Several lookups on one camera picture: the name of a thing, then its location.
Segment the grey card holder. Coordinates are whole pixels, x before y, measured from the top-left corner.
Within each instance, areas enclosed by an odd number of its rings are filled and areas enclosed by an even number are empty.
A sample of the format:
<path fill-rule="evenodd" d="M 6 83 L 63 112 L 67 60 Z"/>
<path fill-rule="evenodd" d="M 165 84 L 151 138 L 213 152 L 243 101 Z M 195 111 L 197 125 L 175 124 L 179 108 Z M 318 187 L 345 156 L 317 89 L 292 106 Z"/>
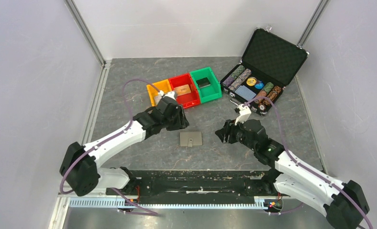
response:
<path fill-rule="evenodd" d="M 202 132 L 180 132 L 179 142 L 181 147 L 194 147 L 203 145 Z"/>

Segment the tan card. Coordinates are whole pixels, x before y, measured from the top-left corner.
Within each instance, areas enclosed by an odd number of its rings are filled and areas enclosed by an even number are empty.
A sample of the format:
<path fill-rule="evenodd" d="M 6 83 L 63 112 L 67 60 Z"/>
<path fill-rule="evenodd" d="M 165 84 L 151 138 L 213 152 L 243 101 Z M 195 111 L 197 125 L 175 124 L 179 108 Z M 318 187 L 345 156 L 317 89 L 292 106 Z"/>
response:
<path fill-rule="evenodd" d="M 191 93 L 191 88 L 188 84 L 185 84 L 182 86 L 175 87 L 174 91 L 177 93 L 178 96 L 183 96 L 183 95 Z"/>

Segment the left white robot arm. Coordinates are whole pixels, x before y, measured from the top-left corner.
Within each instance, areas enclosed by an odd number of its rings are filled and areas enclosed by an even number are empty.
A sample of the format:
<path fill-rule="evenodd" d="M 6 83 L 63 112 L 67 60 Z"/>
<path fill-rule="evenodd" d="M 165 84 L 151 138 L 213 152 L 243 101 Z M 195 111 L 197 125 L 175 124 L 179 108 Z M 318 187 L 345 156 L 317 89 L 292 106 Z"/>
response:
<path fill-rule="evenodd" d="M 126 168 L 103 168 L 110 158 L 133 144 L 142 142 L 162 129 L 175 131 L 188 127 L 183 106 L 174 98 L 164 96 L 160 102 L 133 116 L 120 129 L 99 140 L 81 145 L 70 144 L 59 172 L 63 179 L 60 192 L 74 192 L 82 197 L 95 188 L 117 188 L 124 194 L 136 189 L 136 181 Z"/>

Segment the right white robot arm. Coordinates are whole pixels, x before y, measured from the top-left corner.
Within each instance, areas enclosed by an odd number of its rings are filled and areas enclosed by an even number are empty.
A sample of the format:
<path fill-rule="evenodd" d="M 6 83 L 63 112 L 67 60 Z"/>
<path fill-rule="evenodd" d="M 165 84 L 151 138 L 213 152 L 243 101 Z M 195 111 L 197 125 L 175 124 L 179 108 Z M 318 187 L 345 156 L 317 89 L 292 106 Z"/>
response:
<path fill-rule="evenodd" d="M 301 201 L 320 212 L 335 229 L 357 229 L 370 211 L 357 182 L 333 178 L 285 151 L 282 144 L 268 137 L 258 120 L 227 120 L 215 134 L 223 143 L 248 147 L 259 162 L 270 167 L 262 181 L 266 194 L 279 192 Z"/>

